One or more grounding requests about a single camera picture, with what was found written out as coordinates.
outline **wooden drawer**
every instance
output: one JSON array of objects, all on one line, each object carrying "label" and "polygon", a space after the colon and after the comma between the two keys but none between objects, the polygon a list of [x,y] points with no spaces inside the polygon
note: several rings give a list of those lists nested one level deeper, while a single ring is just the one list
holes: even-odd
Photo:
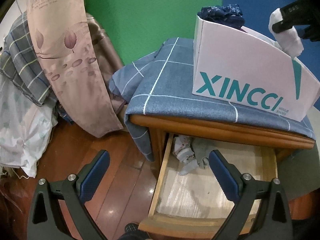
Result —
[{"label": "wooden drawer", "polygon": [[[179,175],[182,164],[170,154],[172,139],[170,134],[149,215],[139,229],[172,237],[211,239],[234,204],[226,199],[209,167]],[[277,177],[273,148],[220,141],[216,141],[216,146],[241,173],[265,181]],[[249,232],[259,203],[255,200],[242,233]]]}]

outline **plaid fabric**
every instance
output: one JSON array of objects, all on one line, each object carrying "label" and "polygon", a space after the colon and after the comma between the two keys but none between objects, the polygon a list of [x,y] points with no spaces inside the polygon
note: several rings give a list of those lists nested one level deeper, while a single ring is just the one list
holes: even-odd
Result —
[{"label": "plaid fabric", "polygon": [[5,38],[0,56],[0,73],[6,75],[38,106],[42,106],[46,98],[53,103],[57,102],[33,49],[27,12],[16,19]]},{"label": "plaid fabric", "polygon": [[[113,81],[118,90],[122,91],[121,94],[132,89],[131,82],[133,87],[137,87],[133,96],[126,99],[129,105],[124,121],[139,150],[149,161],[153,161],[154,158],[148,129],[131,123],[128,119],[130,114],[169,115],[233,122],[291,131],[315,139],[307,116],[301,122],[297,122],[253,107],[193,95],[192,39],[169,39],[150,62],[144,62],[142,65],[138,60],[135,65],[137,69],[125,66],[118,70],[127,72],[118,73],[125,78]],[[139,76],[140,72],[144,77],[141,77],[137,84],[132,77]]]},{"label": "plaid fabric", "polygon": [[124,227],[124,232],[128,233],[128,232],[132,232],[132,231],[137,231],[138,227],[139,227],[139,225],[136,223],[129,223]]}]

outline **blue checkered bedsheet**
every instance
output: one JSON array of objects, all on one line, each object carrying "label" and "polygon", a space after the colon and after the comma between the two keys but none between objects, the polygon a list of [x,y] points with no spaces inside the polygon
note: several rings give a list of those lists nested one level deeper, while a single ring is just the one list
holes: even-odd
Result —
[{"label": "blue checkered bedsheet", "polygon": [[125,124],[149,161],[154,158],[148,128],[131,123],[130,114],[233,122],[291,131],[315,139],[308,117],[297,122],[252,107],[193,95],[193,39],[168,39],[158,51],[118,70],[109,84],[113,93],[129,102]]}]

